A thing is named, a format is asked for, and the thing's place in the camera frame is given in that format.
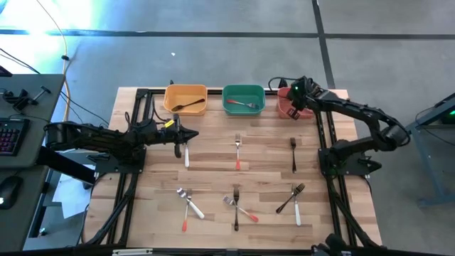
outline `cable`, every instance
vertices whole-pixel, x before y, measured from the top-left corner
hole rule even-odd
[[[20,62],[18,62],[17,60],[14,60],[13,58],[10,58],[10,57],[5,56],[5,55],[3,55],[3,54],[0,54],[0,56],[3,57],[3,58],[9,59],[9,60],[15,62],[16,64],[23,66],[24,68],[28,68],[26,65],[24,65],[24,64],[22,64],[22,63],[20,63]]]
[[[41,118],[41,117],[34,117],[34,116],[30,116],[30,115],[27,115],[27,114],[12,114],[10,115],[8,118],[11,118],[13,116],[21,116],[21,117],[31,117],[31,118],[36,118],[36,119],[40,119],[40,120],[43,120],[45,122],[47,122],[48,124],[50,124],[50,121],[49,120],[46,120],[44,118]]]
[[[95,188],[95,186],[98,184],[98,181],[101,180],[101,178],[106,175],[106,173],[100,173],[98,175],[98,178],[97,180],[95,181],[95,183],[93,184],[93,187],[92,187],[92,191],[90,191],[90,198],[92,197],[92,194],[93,194],[93,190]],[[85,218],[87,217],[87,212],[88,212],[88,207],[89,207],[90,203],[87,204],[87,206],[85,206],[85,210],[84,210],[84,215],[82,216],[82,225],[80,227],[80,233],[79,233],[79,237],[77,238],[77,242],[76,242],[76,245],[79,244],[79,240],[82,242],[82,244],[85,243],[84,241],[84,227],[85,227]]]
[[[428,108],[422,110],[421,112],[418,112],[418,113],[415,115],[415,118],[414,118],[415,122],[416,122],[418,125],[420,125],[419,121],[417,121],[418,116],[419,116],[421,113],[423,113],[423,112],[425,112],[425,111],[427,111],[427,110],[430,110],[430,109],[432,109],[432,108],[434,108],[434,107],[428,107]],[[426,132],[428,132],[428,133],[429,133],[430,135],[432,135],[433,137],[439,139],[440,141],[445,142],[445,143],[447,143],[447,144],[449,144],[449,145],[455,146],[454,143],[448,142],[447,140],[442,139],[441,137],[439,137],[439,136],[437,136],[436,134],[434,134],[434,133],[432,133],[431,131],[429,131],[427,128],[422,127],[422,129],[424,129]]]
[[[60,97],[62,97],[62,99],[66,102],[66,99],[61,94],[60,94]],[[79,118],[80,123],[83,124],[84,123],[83,120],[80,118],[80,116],[77,114],[77,112],[73,109],[73,107],[71,107],[71,106],[69,106],[69,107],[73,111],[73,113],[76,114],[77,118]]]
[[[109,126],[109,122],[106,121],[105,119],[103,119],[102,117],[100,117],[99,115],[95,114],[94,112],[91,112],[89,111],[88,109],[84,108],[83,106],[79,105],[78,103],[76,103],[74,100],[71,100],[64,92],[60,92],[63,96],[65,96],[69,101],[71,101],[72,103],[74,103],[76,106],[80,107],[81,109],[89,112],[90,114],[93,114],[94,116],[100,118],[104,123],[107,124],[107,126]]]
[[[155,113],[156,118],[160,119],[160,120],[163,121],[163,122],[167,122],[165,119],[162,119],[160,116],[158,116],[158,113],[156,113],[155,98],[154,98],[154,97],[151,99],[151,104],[152,104],[152,106],[154,107],[154,111],[151,113],[152,118],[153,118],[154,113]]]
[[[70,113],[70,101],[71,101],[70,86],[68,85],[68,81],[66,80],[66,61],[69,60],[69,57],[68,57],[68,45],[66,44],[65,36],[63,35],[63,32],[60,29],[60,27],[58,26],[57,22],[51,16],[51,14],[48,12],[48,10],[46,10],[46,8],[44,8],[44,6],[41,4],[41,2],[39,0],[36,0],[36,2],[38,2],[38,4],[41,6],[41,8],[47,13],[49,18],[53,21],[53,23],[57,27],[58,31],[60,32],[60,35],[62,36],[63,42],[65,44],[65,54],[62,55],[62,59],[63,59],[63,71],[62,71],[62,74],[65,76],[64,84],[65,84],[66,94],[68,95],[68,100],[66,100],[66,107],[65,107],[65,114],[63,115],[63,121],[67,121],[68,120],[68,115]]]
[[[7,56],[9,56],[10,58],[6,57],[5,55],[1,54],[3,57],[9,59],[9,60],[12,60],[16,63],[18,63],[19,65],[22,65],[22,66],[25,66],[26,68],[32,70],[33,72],[37,73],[37,74],[40,74],[36,69],[32,68],[29,64],[23,62],[22,60],[19,60],[18,58],[12,56],[11,54],[7,53],[4,49],[0,48],[0,50],[5,53]]]
[[[298,78],[284,78],[284,77],[274,77],[274,78],[270,78],[270,80],[269,80],[269,82],[268,82],[270,91],[273,91],[273,90],[272,90],[272,87],[270,86],[270,83],[271,83],[271,81],[276,80],[276,79],[280,79],[280,80],[281,80],[281,79],[285,79],[285,80],[292,80],[292,81],[297,81],[297,80],[298,80]]]

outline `plastic bowl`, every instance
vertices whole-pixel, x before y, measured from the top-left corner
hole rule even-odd
[[[279,118],[283,118],[283,119],[291,118],[287,114],[287,111],[293,107],[291,105],[291,101],[286,98],[286,95],[290,89],[291,88],[286,87],[286,88],[280,88],[278,90],[277,111],[278,111]],[[299,114],[300,114],[299,118],[312,118],[313,117],[313,111],[308,110],[308,109],[299,111]]]
[[[163,106],[171,113],[181,115],[203,115],[207,108],[207,87],[205,85],[169,85],[164,93]],[[172,111],[177,105],[187,105],[200,99],[205,102]]]
[[[227,85],[223,88],[223,107],[226,114],[237,116],[254,116],[261,113],[265,107],[265,92],[261,85]],[[254,103],[254,109],[244,105],[227,103],[235,100],[242,103]]]

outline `keyboard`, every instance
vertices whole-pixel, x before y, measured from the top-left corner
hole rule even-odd
[[[0,118],[0,156],[15,156],[26,135],[28,119]]]

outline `black cable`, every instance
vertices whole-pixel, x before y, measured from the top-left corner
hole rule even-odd
[[[20,62],[18,62],[17,60],[14,60],[13,58],[10,58],[10,57],[5,56],[5,55],[3,55],[3,54],[0,54],[0,56],[3,57],[3,58],[9,59],[9,60],[15,62],[16,64],[23,66],[24,68],[29,68],[29,67],[27,67],[26,65],[24,65],[24,64],[22,64],[22,63],[20,63]]]
[[[160,116],[158,116],[158,113],[156,113],[155,98],[154,98],[154,97],[151,98],[151,105],[154,107],[154,111],[151,113],[151,116],[153,117],[153,116],[154,116],[154,113],[155,113],[156,118],[160,119],[160,120],[163,121],[163,122],[167,122],[165,119],[162,119]]]
[[[90,198],[92,198],[92,194],[93,194],[93,189],[95,188],[95,186],[98,184],[98,181],[101,180],[101,178],[106,175],[106,173],[100,173],[98,175],[98,178],[97,180],[95,181],[95,183],[93,184],[93,187],[92,187],[92,191],[90,192]],[[81,240],[82,244],[85,243],[84,241],[84,237],[83,237],[83,233],[84,233],[84,226],[85,226],[85,218],[87,217],[87,212],[88,212],[88,207],[89,207],[90,203],[87,204],[87,206],[85,206],[85,210],[84,210],[84,215],[82,216],[82,225],[80,227],[80,233],[79,233],[79,237],[77,238],[77,242],[76,242],[76,245],[79,244],[79,240]]]
[[[46,120],[46,119],[41,118],[41,117],[30,116],[30,115],[27,115],[27,114],[12,114],[12,115],[10,115],[8,118],[11,118],[11,117],[14,117],[14,116],[36,118],[36,119],[43,120],[43,121],[47,122],[48,124],[50,124],[50,121],[49,121],[49,120]]]
[[[60,94],[60,97],[62,97],[63,101],[66,102],[65,98],[61,94]],[[68,105],[68,107],[70,107],[70,109],[73,111],[73,113],[76,114],[77,118],[79,118],[79,120],[80,120],[80,123],[83,124],[84,123],[83,120],[80,118],[80,116],[77,114],[77,112],[73,109],[73,107],[71,107],[70,105]]]
[[[280,80],[281,80],[281,79],[285,79],[285,80],[292,80],[292,81],[297,81],[297,80],[298,80],[298,78],[284,78],[284,77],[274,77],[274,78],[270,78],[270,80],[269,80],[269,82],[268,82],[268,85],[269,85],[269,89],[270,89],[271,92],[272,92],[273,90],[272,90],[272,86],[270,86],[270,83],[271,83],[271,81],[276,80],[276,79],[280,79]]]
[[[89,111],[88,109],[84,108],[83,106],[79,105],[78,103],[74,102],[74,100],[71,100],[64,92],[60,92],[63,96],[65,96],[69,101],[71,101],[72,103],[74,103],[76,106],[80,107],[81,109],[89,112],[90,114],[93,114],[94,116],[100,118],[104,123],[107,124],[107,126],[109,126],[109,122],[104,120],[102,117],[100,117],[99,115],[95,114],[94,112],[91,112]]]
[[[422,110],[421,112],[418,112],[418,113],[415,115],[415,119],[414,119],[415,122],[416,122],[418,125],[420,125],[419,121],[417,121],[418,116],[419,116],[421,113],[423,113],[423,112],[425,112],[425,111],[427,111],[427,110],[430,110],[430,109],[432,109],[432,108],[434,108],[434,107],[428,107],[428,108]],[[445,142],[445,143],[447,143],[447,144],[449,144],[449,145],[455,146],[454,143],[448,142],[447,140],[442,139],[441,137],[439,137],[439,136],[437,136],[436,134],[434,134],[434,133],[432,133],[431,131],[429,131],[427,128],[422,127],[422,129],[424,129],[426,132],[428,132],[428,133],[429,133],[430,135],[432,135],[433,137],[435,137],[435,138],[441,140],[442,142]]]
[[[14,60],[16,60],[16,62],[19,62],[19,63],[22,63],[23,65],[25,65],[28,69],[32,70],[33,72],[37,73],[37,74],[41,74],[40,72],[38,72],[36,69],[32,68],[29,64],[23,62],[22,60],[19,60],[18,58],[12,56],[11,54],[7,53],[4,49],[0,48],[0,50],[2,52],[4,52],[5,54],[7,54],[9,57],[13,58]]]

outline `yellow cable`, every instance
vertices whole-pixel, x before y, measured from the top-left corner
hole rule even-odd
[[[53,21],[55,26],[60,31],[60,35],[62,36],[63,42],[65,43],[65,56],[68,56],[68,45],[66,44],[66,39],[65,39],[65,36],[63,35],[62,30],[58,26],[57,22],[55,22],[54,18],[52,18],[50,13],[46,10],[46,8],[44,8],[44,6],[41,4],[41,2],[39,0],[36,0],[36,1],[41,6],[41,8],[43,8],[43,10],[48,14],[49,18]],[[64,84],[65,84],[66,95],[68,96],[68,98],[65,100],[66,101],[66,107],[65,107],[65,114],[63,115],[63,121],[66,122],[66,121],[68,121],[68,114],[70,112],[70,98],[71,98],[70,87],[68,86],[68,82],[66,81],[66,60],[63,60],[63,71],[62,71],[62,74],[65,76]]]

